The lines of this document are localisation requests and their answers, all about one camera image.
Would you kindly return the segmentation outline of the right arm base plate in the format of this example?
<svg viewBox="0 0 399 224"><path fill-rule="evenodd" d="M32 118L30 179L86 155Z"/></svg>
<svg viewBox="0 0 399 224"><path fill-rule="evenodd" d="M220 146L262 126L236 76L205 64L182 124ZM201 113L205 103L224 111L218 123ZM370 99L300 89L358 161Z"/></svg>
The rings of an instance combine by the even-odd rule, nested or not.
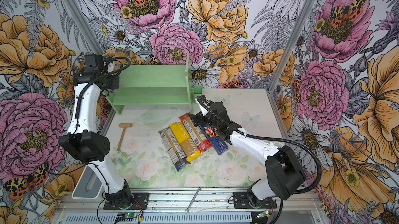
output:
<svg viewBox="0 0 399 224"><path fill-rule="evenodd" d="M233 204L235 209L275 209L277 203L273 198L266 198L264 200L257 199L249 192L233 192Z"/></svg>

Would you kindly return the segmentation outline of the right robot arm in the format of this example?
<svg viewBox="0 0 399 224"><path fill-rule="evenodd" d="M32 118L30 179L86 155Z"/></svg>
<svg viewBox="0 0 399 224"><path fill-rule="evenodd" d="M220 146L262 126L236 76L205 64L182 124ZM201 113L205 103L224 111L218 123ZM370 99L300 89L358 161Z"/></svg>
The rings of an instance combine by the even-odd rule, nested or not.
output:
<svg viewBox="0 0 399 224"><path fill-rule="evenodd" d="M259 207L266 199L287 200L305 182L306 175L292 148L271 138L252 137L230 120L222 102L208 101L205 96L198 96L195 101L200 112L190 115L194 125L208 127L222 141L246 151L265 167L267 178L247 189L246 198L252 207Z"/></svg>

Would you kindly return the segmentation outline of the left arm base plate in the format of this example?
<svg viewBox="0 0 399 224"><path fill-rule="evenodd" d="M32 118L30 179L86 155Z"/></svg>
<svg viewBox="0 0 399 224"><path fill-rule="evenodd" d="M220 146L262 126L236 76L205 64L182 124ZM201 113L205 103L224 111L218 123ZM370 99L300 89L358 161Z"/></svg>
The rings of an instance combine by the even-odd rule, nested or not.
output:
<svg viewBox="0 0 399 224"><path fill-rule="evenodd" d="M104 210L146 210L149 203L149 193L133 192L130 196L122 193L106 194Z"/></svg>

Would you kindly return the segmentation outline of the spaghetti bag with white label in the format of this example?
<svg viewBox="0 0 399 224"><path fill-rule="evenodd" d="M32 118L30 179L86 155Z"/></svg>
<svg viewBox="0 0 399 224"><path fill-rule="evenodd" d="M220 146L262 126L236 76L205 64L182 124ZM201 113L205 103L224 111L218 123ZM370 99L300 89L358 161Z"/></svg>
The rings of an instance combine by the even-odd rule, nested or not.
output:
<svg viewBox="0 0 399 224"><path fill-rule="evenodd" d="M181 171L189 162L172 130L168 127L159 131L159 134L176 171Z"/></svg>

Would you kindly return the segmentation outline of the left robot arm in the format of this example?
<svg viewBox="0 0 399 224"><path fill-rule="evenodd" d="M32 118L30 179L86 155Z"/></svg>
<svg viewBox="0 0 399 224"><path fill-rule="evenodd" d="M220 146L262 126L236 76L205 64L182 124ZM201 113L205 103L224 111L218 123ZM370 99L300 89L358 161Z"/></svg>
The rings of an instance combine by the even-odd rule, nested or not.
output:
<svg viewBox="0 0 399 224"><path fill-rule="evenodd" d="M73 76L74 113L66 134L59 145L67 154L88 166L105 190L105 200L113 207L127 208L133 203L128 182L116 170L111 158L110 141L97 132L97 101L102 91L118 88L118 76L131 65L126 57L115 57L117 70L108 71L109 63L101 55L86 55L85 67Z"/></svg>

